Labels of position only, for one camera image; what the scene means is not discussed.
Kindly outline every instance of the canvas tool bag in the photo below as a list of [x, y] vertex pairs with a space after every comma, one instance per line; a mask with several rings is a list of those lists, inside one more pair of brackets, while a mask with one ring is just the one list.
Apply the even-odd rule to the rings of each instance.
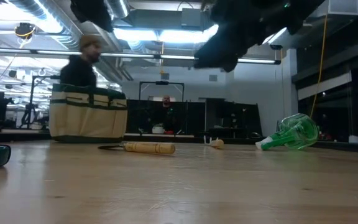
[[125, 94], [54, 84], [50, 100], [52, 138], [69, 143], [121, 142], [127, 126]]

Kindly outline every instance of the beanie hat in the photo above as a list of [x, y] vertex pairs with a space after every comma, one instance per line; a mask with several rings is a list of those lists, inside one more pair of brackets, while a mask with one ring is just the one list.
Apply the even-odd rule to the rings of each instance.
[[100, 40], [97, 37], [95, 37], [94, 35], [83, 35], [80, 38], [80, 50], [82, 50], [85, 47], [88, 47], [92, 44], [100, 45]]

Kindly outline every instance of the wooden table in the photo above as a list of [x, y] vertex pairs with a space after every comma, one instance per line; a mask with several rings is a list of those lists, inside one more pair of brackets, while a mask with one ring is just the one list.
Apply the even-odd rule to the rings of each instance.
[[0, 224], [358, 224], [358, 153], [223, 151], [174, 156], [92, 145], [12, 144]]

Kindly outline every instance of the green trim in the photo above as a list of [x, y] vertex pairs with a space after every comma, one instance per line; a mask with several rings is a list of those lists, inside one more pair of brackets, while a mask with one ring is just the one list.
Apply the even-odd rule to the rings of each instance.
[[53, 84], [52, 91], [54, 92], [65, 92], [65, 93], [83, 93], [87, 95], [102, 95], [108, 96], [110, 100], [126, 100], [126, 96], [123, 93], [120, 93], [116, 90], [108, 90], [105, 88], [95, 88], [91, 86], [87, 87], [78, 87], [73, 85], [65, 84]]
[[66, 104], [70, 106], [87, 107], [87, 108], [94, 108], [94, 109], [101, 109], [101, 110], [120, 110], [120, 111], [128, 110], [128, 107], [126, 106], [101, 106], [101, 105], [94, 105], [92, 103], [77, 103], [69, 100], [50, 100], [50, 104], [51, 105]]
[[56, 136], [53, 140], [61, 143], [120, 143], [122, 138], [93, 138], [83, 136]]

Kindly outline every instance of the green glass bottle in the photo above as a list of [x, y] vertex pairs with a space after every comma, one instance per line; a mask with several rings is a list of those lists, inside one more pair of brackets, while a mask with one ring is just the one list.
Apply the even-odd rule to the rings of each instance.
[[275, 146], [286, 146], [290, 149], [303, 149], [317, 141], [316, 123], [305, 114], [296, 114], [282, 120], [278, 131], [257, 142], [258, 149], [267, 150]]

